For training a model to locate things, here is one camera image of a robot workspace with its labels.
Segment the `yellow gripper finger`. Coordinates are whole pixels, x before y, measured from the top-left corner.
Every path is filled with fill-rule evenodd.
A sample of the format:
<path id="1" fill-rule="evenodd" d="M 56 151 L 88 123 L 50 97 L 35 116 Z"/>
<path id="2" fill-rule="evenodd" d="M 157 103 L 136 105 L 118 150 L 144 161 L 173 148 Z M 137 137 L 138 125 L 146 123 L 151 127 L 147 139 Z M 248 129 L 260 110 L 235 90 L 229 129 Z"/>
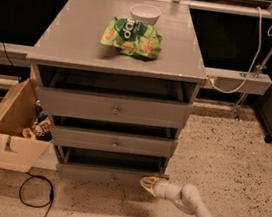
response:
<path id="1" fill-rule="evenodd" d="M 154 192 L 152 186 L 143 186 L 143 188 L 144 188 L 148 193 L 150 193 L 153 197 L 156 197 L 156 195 L 154 194 L 155 192 Z"/>
<path id="2" fill-rule="evenodd" d="M 144 176 L 143 178 L 140 179 L 140 184 L 141 184 L 141 186 L 150 187 L 150 186 L 153 186 L 154 184 L 156 184 L 158 180 L 159 180 L 158 177 Z"/>

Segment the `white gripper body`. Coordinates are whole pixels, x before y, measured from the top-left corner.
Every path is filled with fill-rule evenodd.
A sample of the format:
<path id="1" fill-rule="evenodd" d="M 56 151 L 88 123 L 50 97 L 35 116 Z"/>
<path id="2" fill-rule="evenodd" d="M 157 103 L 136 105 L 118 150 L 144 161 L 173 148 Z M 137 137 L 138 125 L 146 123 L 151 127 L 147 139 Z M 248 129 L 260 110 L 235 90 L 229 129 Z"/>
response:
<path id="1" fill-rule="evenodd" d="M 154 185 L 154 195 L 158 199 L 165 199 L 167 201 L 176 202 L 181 199 L 180 185 L 169 182 L 167 179 L 159 179 Z"/>

